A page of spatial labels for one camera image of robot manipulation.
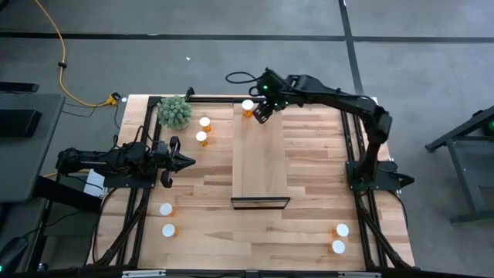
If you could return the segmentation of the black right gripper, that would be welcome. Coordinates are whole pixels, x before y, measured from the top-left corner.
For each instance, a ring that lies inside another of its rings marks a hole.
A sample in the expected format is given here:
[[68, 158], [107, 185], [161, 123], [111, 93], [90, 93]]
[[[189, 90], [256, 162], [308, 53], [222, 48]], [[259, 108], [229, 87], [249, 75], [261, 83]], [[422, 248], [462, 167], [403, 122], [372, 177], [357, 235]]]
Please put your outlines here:
[[273, 111], [278, 112], [289, 106], [289, 101], [283, 95], [265, 96], [257, 108], [254, 109], [254, 115], [260, 116], [260, 123], [264, 124], [272, 115]]

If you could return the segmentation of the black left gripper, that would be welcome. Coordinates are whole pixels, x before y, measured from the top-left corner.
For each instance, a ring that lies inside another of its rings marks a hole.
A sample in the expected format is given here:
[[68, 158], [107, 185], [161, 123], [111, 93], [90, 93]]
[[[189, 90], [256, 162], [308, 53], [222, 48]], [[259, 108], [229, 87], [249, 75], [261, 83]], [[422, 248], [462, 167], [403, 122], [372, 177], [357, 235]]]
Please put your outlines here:
[[177, 173], [196, 163], [194, 158], [180, 154], [180, 147], [179, 138], [173, 136], [168, 144], [165, 141], [159, 141], [154, 151], [157, 167], [163, 170], [160, 181], [165, 188], [171, 188], [173, 185], [172, 173]]

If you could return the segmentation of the green potted plant patterned pot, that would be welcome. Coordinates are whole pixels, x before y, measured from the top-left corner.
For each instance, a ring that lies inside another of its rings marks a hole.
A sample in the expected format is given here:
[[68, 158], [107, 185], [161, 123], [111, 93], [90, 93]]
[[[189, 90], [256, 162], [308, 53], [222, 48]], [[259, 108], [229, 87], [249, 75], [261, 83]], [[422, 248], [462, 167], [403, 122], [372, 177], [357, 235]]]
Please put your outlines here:
[[185, 129], [190, 124], [191, 117], [192, 106], [183, 97], [163, 97], [158, 103], [158, 122], [169, 129]]

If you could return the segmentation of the white paper sheet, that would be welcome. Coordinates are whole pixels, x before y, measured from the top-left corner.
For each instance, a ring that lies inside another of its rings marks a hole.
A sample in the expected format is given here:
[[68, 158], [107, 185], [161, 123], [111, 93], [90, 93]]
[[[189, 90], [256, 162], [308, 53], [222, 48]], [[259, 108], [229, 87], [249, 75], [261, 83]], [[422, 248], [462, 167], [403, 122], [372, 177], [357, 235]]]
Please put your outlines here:
[[93, 169], [89, 171], [87, 178], [85, 180], [83, 192], [88, 195], [102, 198], [107, 190], [104, 188], [105, 177], [96, 173]]

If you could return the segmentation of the black floor tape strip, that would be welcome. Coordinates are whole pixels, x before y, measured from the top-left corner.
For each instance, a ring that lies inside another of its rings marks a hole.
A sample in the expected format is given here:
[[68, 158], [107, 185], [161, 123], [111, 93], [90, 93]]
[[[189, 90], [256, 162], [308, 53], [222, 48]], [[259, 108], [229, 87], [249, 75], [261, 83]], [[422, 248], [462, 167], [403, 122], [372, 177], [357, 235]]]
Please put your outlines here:
[[338, 0], [340, 15], [343, 25], [343, 31], [345, 36], [345, 43], [347, 46], [347, 54], [350, 63], [350, 71], [352, 75], [352, 80], [354, 82], [355, 94], [363, 94], [363, 85], [360, 77], [360, 71], [357, 62], [357, 56], [355, 53], [354, 39], [351, 32], [350, 20], [347, 11], [347, 5], [345, 0]]
[[307, 41], [307, 42], [384, 42], [384, 43], [492, 43], [494, 37], [398, 37], [398, 36], [302, 36], [302, 35], [166, 35], [63, 33], [64, 39], [93, 40], [208, 40], [208, 41]]

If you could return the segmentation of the black flat bar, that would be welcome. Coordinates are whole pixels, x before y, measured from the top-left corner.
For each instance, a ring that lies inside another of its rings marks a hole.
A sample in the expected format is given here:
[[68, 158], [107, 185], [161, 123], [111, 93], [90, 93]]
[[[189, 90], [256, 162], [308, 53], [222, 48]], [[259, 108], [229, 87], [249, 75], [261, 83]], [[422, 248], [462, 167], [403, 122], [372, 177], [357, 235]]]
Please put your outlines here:
[[39, 176], [32, 191], [32, 197], [46, 198], [52, 202], [69, 205], [75, 209], [97, 213], [102, 199], [74, 188], [60, 184], [49, 178]]

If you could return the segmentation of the grey desk top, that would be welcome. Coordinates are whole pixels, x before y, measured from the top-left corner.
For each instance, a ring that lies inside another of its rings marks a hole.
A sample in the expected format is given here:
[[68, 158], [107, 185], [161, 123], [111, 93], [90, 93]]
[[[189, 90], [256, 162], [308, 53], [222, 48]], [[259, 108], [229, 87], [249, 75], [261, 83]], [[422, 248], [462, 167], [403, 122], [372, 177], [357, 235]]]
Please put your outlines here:
[[0, 110], [42, 114], [32, 137], [0, 137], [0, 203], [31, 198], [64, 102], [60, 94], [0, 95]]

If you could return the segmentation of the black flat device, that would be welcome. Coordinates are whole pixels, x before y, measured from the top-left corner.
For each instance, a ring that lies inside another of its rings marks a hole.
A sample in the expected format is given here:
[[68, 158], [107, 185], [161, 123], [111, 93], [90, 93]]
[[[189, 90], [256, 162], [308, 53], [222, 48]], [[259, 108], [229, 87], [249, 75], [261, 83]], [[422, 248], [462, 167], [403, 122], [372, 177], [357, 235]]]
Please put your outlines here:
[[0, 82], [0, 92], [3, 93], [36, 93], [38, 89], [37, 83]]

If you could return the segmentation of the black aluminium table frame rails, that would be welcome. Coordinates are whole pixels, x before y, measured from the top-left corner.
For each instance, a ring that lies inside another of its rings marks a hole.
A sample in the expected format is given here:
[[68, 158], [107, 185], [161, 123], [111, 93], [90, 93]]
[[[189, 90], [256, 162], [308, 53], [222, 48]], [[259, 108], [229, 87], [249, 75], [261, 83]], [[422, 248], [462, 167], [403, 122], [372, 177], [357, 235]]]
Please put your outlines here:
[[[165, 270], [315, 270], [364, 269], [357, 211], [347, 187], [344, 132], [354, 146], [364, 142], [361, 124], [325, 106], [283, 111], [287, 185], [284, 209], [236, 210], [232, 194], [233, 107], [236, 96], [191, 99], [193, 117], [209, 117], [211, 139], [202, 147], [195, 139], [198, 124], [178, 132], [181, 152], [196, 163], [174, 175], [171, 188], [151, 191], [140, 245], [138, 267]], [[164, 203], [174, 206], [169, 217]], [[162, 235], [164, 225], [177, 228]], [[345, 223], [348, 237], [333, 228]], [[334, 240], [343, 254], [329, 250]]]

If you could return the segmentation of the black metal table frame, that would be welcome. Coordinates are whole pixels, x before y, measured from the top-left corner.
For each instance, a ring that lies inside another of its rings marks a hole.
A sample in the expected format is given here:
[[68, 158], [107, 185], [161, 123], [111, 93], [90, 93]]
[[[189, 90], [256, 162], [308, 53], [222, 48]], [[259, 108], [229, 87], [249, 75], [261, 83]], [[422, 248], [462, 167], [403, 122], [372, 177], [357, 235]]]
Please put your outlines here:
[[425, 145], [433, 153], [448, 148], [464, 192], [469, 212], [451, 218], [451, 224], [494, 219], [494, 208], [482, 196], [484, 188], [494, 188], [494, 132], [491, 136], [473, 136], [472, 132], [494, 123], [494, 105], [475, 112], [465, 123]]

